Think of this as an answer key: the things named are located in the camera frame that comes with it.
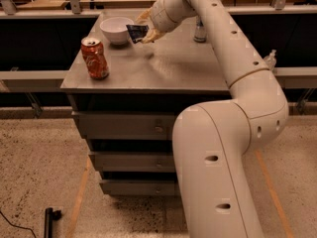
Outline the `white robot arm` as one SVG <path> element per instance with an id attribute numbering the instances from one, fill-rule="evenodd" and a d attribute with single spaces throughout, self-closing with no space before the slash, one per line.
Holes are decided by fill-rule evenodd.
<path id="1" fill-rule="evenodd" d="M 222 0 L 158 0 L 140 15 L 151 19 L 153 42 L 191 16 L 201 18 L 231 93 L 203 102 L 175 120 L 172 147 L 190 238 L 264 238 L 242 156 L 283 130 L 286 97 Z"/>

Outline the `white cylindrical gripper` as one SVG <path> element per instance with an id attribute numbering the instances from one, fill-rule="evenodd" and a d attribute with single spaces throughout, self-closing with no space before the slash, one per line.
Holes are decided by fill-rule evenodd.
<path id="1" fill-rule="evenodd" d="M 165 33 L 172 32 L 189 16 L 190 6 L 186 0 L 158 0 L 152 8 L 143 11 L 136 19 L 136 22 L 141 24 L 151 18 L 154 25 L 141 42 L 153 43 L 162 38 Z"/>

